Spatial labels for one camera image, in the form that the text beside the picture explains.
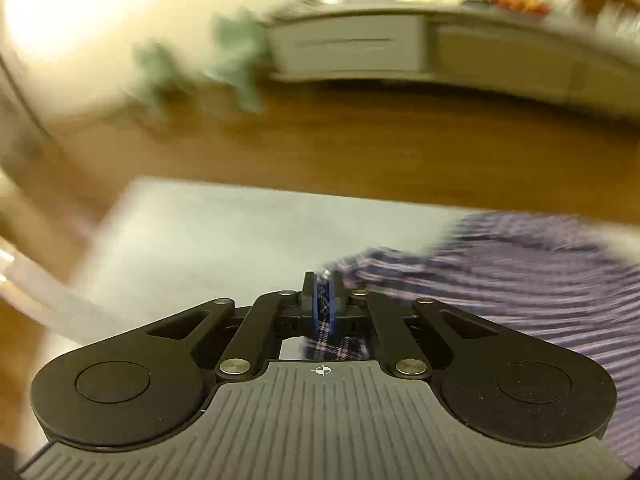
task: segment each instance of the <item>crosshair marking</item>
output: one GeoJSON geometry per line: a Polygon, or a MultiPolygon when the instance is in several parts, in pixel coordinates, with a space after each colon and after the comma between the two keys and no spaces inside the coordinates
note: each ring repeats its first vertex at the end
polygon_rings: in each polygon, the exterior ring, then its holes
{"type": "Polygon", "coordinates": [[[329,368],[328,366],[322,365],[322,366],[319,366],[318,368],[316,368],[314,370],[314,372],[316,374],[318,374],[318,375],[325,376],[325,375],[330,374],[331,372],[335,372],[335,370],[333,368],[329,368]]]}

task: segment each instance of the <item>green toy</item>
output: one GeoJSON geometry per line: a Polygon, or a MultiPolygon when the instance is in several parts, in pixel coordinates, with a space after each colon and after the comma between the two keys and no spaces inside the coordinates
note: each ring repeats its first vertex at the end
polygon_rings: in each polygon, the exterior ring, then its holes
{"type": "Polygon", "coordinates": [[[135,45],[133,57],[144,74],[133,97],[142,101],[152,115],[164,116],[164,102],[171,94],[187,91],[187,79],[169,48],[156,40],[135,45]]]}
{"type": "Polygon", "coordinates": [[[255,71],[269,55],[266,35],[249,10],[241,8],[235,19],[216,14],[212,19],[215,64],[205,75],[236,90],[240,109],[254,114],[264,110],[255,85],[255,71]]]}

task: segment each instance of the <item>blue striped fabric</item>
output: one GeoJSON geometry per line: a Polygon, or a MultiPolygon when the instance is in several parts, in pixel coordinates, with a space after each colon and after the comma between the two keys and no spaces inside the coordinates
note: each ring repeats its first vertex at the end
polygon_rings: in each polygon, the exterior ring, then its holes
{"type": "MultiPolygon", "coordinates": [[[[604,442],[640,465],[640,271],[593,243],[573,217],[469,216],[428,256],[391,249],[345,258],[349,288],[413,301],[429,296],[587,355],[613,377],[618,405],[604,442]]],[[[366,357],[362,342],[309,341],[316,360],[366,357]]]]}

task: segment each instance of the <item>drawer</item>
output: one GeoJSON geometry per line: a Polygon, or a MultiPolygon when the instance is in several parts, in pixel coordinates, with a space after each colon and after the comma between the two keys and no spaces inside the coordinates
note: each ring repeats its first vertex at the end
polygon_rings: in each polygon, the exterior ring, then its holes
{"type": "Polygon", "coordinates": [[[570,99],[613,114],[640,117],[640,73],[593,57],[578,66],[570,99]]]}
{"type": "Polygon", "coordinates": [[[480,88],[563,101],[577,53],[553,38],[500,27],[441,26],[440,69],[480,88]]]}
{"type": "Polygon", "coordinates": [[[278,70],[290,75],[356,70],[419,72],[421,16],[340,16],[270,29],[278,70]]]}

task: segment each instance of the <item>circular cap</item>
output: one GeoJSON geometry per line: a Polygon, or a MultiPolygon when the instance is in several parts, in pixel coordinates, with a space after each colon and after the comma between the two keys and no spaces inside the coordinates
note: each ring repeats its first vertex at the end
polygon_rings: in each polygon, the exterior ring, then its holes
{"type": "Polygon", "coordinates": [[[420,359],[402,359],[396,363],[396,370],[405,375],[420,375],[427,371],[427,365],[420,359]]]}
{"type": "Polygon", "coordinates": [[[535,361],[511,363],[497,375],[498,386],[512,399],[548,404],[571,390],[571,379],[560,368],[535,361]]]}
{"type": "Polygon", "coordinates": [[[89,366],[76,379],[76,390],[87,399],[104,404],[133,399],[148,386],[148,370],[127,361],[107,361],[89,366]]]}
{"type": "Polygon", "coordinates": [[[251,363],[246,359],[232,358],[226,359],[220,363],[220,370],[229,375],[244,374],[250,369],[251,363]]]}

